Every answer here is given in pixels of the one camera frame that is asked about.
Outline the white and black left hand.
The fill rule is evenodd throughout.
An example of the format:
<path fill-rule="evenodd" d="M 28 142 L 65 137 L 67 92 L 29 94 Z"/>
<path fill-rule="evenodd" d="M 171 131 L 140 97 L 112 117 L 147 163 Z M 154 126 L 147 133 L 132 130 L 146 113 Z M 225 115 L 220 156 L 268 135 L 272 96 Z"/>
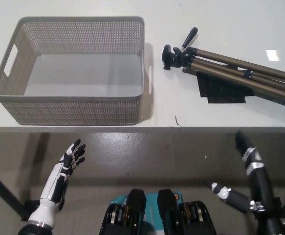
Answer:
<path fill-rule="evenodd" d="M 40 199 L 53 202 L 57 210 L 61 211 L 65 203 L 68 181 L 76 167 L 85 161 L 85 144 L 77 139 L 62 155 L 45 184 Z"/>

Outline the white and black right hand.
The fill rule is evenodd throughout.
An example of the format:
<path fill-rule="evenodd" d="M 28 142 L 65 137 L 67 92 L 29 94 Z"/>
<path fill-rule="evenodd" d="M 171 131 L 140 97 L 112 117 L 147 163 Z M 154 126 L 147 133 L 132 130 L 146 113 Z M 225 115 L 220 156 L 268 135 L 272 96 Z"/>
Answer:
<path fill-rule="evenodd" d="M 235 144 L 244 162 L 250 197 L 211 180 L 206 181 L 207 187 L 221 201 L 242 213 L 275 214 L 280 206 L 276 203 L 273 187 L 259 151 L 241 131 L 235 134 Z"/>

